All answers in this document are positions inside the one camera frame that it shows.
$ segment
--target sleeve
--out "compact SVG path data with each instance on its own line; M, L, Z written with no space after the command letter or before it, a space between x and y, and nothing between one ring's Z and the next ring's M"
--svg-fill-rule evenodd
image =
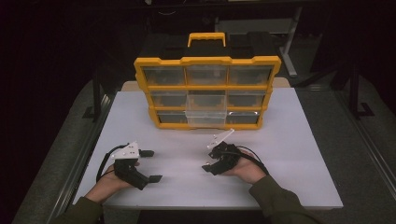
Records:
M275 180L267 175L255 183L249 193L258 202L265 217L272 223L323 223L300 204L293 192L282 189Z
M81 197L65 213L51 221L51 224L94 224L103 214L103 208L87 198Z

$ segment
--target cable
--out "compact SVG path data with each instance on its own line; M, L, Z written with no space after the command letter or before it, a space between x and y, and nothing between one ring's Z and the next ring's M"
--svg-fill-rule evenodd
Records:
M102 163L100 164L98 173L97 173L97 175L96 175L96 182L98 182L99 179L103 176L103 175L102 175L103 169L105 168L105 165L106 165L106 163L107 163L107 161L108 161L108 158L110 157L111 153L112 153L113 151L119 149L119 148L123 148L123 147L126 147L126 146L128 146L128 145L129 145L129 143L128 143L127 145L114 147L113 149L111 149L109 152L106 153L105 157L104 157L103 160L102 160Z
M104 173L104 174L102 174L100 177L102 178L104 175L108 175L108 174L110 174L111 172L114 172L114 170L111 170L111 171L105 172L105 173Z
M240 157L243 157L245 159L248 159L250 161L253 161L256 165L258 165L265 172L266 175L269 175L269 172L268 172L267 168L265 167L264 163L262 163L260 161L257 161L256 159L254 159L253 157L251 157L251 156L249 156L249 155L247 155L245 153L222 151L222 152L220 152L220 154L236 155L236 156L240 156Z
M248 148L248 147L241 147L241 148L244 148L244 149L246 149L246 150L249 150L251 153L253 153L255 156L256 156L256 158L257 158L257 160L259 160L261 163L262 163L262 160L260 159L260 157L253 151L253 150L251 150L250 148Z

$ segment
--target wrist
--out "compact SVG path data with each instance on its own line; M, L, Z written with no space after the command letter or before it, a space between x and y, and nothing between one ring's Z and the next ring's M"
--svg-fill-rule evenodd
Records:
M116 193L119 189L112 187L101 185L97 183L93 188L85 195L85 198L95 202L102 204L104 203L109 197L111 197L114 193Z

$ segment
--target white table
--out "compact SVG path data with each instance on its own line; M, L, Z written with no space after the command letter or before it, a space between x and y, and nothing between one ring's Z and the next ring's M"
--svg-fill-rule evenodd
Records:
M304 111L292 88L274 88L264 124L256 131L235 131L228 144L253 149L284 189L295 192L308 209L342 207L338 192L318 150ZM207 144L223 130L160 130L149 118L142 91L118 92L75 202L95 183L105 154L113 147L137 141L152 158L140 159L143 175L163 175L160 183L143 190L125 189L105 206L130 209L259 209L248 194L249 184L237 177L212 175L202 169L209 156Z

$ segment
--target white mount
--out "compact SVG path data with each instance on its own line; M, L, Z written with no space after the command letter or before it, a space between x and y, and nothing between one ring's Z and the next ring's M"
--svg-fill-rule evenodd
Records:
M222 141L224 141L228 136L230 136L235 130L230 129L224 133L219 133L219 134L213 134L213 139L210 142L209 145L207 145L207 149L213 149L213 147L216 147L218 144L220 144Z
M136 141L111 154L111 159L137 159L139 158L139 145Z

